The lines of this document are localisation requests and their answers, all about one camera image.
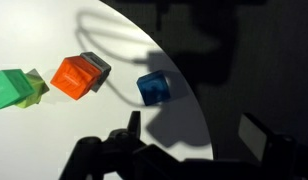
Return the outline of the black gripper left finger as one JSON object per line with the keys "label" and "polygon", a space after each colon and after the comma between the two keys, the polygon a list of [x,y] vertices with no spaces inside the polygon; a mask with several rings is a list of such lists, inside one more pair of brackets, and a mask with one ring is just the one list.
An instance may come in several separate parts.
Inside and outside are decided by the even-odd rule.
{"label": "black gripper left finger", "polygon": [[136,138],[140,137],[141,134],[141,112],[133,111],[131,113],[127,130]]}

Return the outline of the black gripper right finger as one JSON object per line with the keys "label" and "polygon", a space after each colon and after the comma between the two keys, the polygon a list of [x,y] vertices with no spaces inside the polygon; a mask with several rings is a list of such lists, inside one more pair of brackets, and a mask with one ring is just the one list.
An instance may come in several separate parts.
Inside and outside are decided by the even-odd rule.
{"label": "black gripper right finger", "polygon": [[238,135],[258,161],[262,161],[274,133],[250,113],[240,118]]}

